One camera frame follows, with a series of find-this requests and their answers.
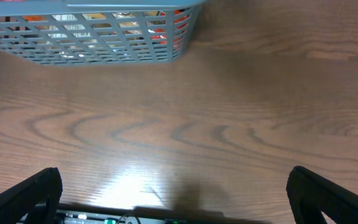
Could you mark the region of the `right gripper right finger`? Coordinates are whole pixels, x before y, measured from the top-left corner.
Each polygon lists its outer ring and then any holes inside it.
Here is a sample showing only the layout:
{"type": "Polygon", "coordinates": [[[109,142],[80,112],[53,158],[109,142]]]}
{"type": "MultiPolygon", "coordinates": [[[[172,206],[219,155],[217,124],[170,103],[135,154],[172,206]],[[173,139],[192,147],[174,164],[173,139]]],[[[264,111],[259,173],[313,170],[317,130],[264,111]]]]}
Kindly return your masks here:
{"type": "Polygon", "coordinates": [[[296,223],[358,223],[358,195],[302,166],[287,180],[287,195],[296,223]]]}

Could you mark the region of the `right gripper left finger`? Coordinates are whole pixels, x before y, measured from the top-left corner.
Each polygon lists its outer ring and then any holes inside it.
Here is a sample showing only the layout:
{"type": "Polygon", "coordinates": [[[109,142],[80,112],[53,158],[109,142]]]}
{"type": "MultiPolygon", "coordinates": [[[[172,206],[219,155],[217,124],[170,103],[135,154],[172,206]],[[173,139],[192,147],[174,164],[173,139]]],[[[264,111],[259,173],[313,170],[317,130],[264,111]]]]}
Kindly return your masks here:
{"type": "Polygon", "coordinates": [[[45,168],[0,194],[0,223],[54,223],[62,192],[59,170],[45,168]]]}

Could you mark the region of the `grey plastic basket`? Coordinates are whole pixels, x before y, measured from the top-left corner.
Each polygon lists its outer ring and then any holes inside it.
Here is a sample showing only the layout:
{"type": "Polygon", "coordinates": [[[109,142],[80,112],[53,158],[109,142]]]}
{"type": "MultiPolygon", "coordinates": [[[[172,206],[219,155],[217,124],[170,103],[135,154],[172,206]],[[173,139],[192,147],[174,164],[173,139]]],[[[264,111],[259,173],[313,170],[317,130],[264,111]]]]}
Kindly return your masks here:
{"type": "Polygon", "coordinates": [[[0,0],[0,51],[40,65],[162,63],[177,59],[203,0],[0,0]],[[147,21],[191,15],[179,51],[153,45],[147,21]]]}

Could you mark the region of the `San Remo spaghetti packet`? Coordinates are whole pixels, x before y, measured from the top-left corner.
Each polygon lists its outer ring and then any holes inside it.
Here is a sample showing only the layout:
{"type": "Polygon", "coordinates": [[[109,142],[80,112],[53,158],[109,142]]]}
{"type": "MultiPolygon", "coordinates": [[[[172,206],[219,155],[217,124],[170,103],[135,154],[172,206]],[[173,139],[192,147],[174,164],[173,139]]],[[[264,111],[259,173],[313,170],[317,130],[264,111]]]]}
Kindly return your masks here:
{"type": "Polygon", "coordinates": [[[187,28],[189,27],[191,15],[184,9],[173,11],[171,17],[147,21],[147,31],[153,45],[167,47],[179,51],[183,45],[187,28]]]}

